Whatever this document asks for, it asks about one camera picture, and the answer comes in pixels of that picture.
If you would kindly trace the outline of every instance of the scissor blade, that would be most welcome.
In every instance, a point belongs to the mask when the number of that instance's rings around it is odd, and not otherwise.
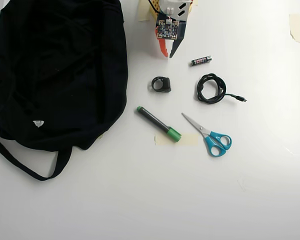
[[[200,133],[202,133],[202,134],[208,134],[208,135],[211,133],[211,131],[205,129],[203,126],[201,126],[201,125],[200,125],[199,123],[197,123],[195,120],[193,120],[191,117],[185,115],[184,113],[181,113],[181,114],[182,114],[182,116],[184,116],[185,119],[187,119],[187,121],[188,121],[189,123],[191,123],[191,125],[194,126]]]

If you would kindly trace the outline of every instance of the tape strip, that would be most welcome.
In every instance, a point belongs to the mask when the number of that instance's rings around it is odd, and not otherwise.
[[[300,43],[300,14],[290,14],[290,34],[292,38]]]
[[[149,9],[150,3],[148,0],[139,0],[139,7],[138,7],[138,21],[148,21],[149,20]]]
[[[154,136],[156,146],[198,146],[199,134],[197,133],[183,133],[179,142],[174,142],[168,135],[158,132]]]

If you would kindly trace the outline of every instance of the orange part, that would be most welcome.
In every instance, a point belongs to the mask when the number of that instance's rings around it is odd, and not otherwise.
[[[158,30],[157,29],[155,30],[155,35],[158,36]],[[159,44],[160,44],[161,52],[167,58],[169,56],[169,54],[168,54],[168,50],[167,50],[167,47],[166,47],[166,40],[160,38],[160,39],[158,39],[158,41],[159,41]]]

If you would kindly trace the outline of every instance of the bag handle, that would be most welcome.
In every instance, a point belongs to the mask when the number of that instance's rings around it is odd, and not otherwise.
[[[31,177],[43,182],[43,181],[55,178],[56,176],[58,176],[63,171],[63,169],[66,167],[66,165],[69,162],[69,159],[71,157],[72,147],[70,147],[68,149],[60,150],[58,152],[58,157],[57,157],[57,160],[56,160],[55,170],[54,170],[53,174],[50,177],[41,176],[38,173],[32,171],[30,168],[23,165],[14,156],[11,155],[11,153],[5,148],[5,146],[2,145],[1,142],[0,142],[0,153],[10,163],[15,165],[16,167],[18,167],[22,171],[26,172]]]

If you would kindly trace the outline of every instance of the scissors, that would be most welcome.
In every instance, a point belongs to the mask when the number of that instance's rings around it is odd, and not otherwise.
[[[185,119],[188,120],[189,123],[191,123],[192,126],[194,126],[202,134],[203,138],[206,141],[206,144],[208,145],[209,152],[213,157],[221,157],[225,155],[227,150],[231,148],[232,139],[230,136],[210,131],[198,124],[197,122],[195,122],[193,119],[191,119],[184,113],[182,113],[182,115],[185,117]],[[221,138],[226,138],[228,140],[228,144],[223,144]],[[216,148],[219,151],[218,155],[215,155],[212,152],[213,148]]]

